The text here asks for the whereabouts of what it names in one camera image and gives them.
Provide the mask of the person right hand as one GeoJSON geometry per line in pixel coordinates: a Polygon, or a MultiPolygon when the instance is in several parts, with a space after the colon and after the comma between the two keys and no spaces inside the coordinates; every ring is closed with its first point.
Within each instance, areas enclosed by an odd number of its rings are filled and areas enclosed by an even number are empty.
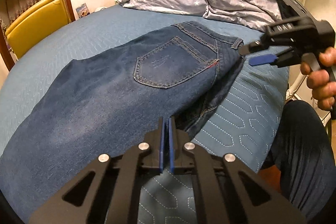
{"type": "MultiPolygon", "coordinates": [[[[319,54],[319,61],[326,67],[335,65],[335,48],[329,47],[319,54]]],[[[312,90],[312,96],[318,101],[321,110],[331,110],[335,103],[335,82],[329,81],[329,74],[325,69],[313,72],[308,63],[301,63],[301,73],[308,75],[307,87],[312,90]]]]}

